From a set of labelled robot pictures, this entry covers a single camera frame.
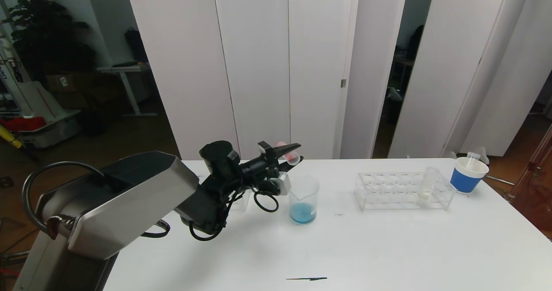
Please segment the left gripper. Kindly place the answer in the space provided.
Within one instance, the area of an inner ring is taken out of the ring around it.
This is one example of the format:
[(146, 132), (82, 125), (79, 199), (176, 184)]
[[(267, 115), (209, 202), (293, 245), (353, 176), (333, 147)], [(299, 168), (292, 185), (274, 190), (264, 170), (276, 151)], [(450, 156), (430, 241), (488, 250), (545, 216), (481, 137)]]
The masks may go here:
[(241, 165), (243, 175), (268, 175), (278, 169), (280, 172), (288, 172), (304, 160), (304, 156), (300, 156), (296, 162), (289, 164), (283, 162), (279, 164), (278, 159), (285, 155), (295, 152), (301, 145), (298, 143), (286, 144), (282, 146), (272, 147), (267, 142), (261, 141), (258, 143), (260, 155)]

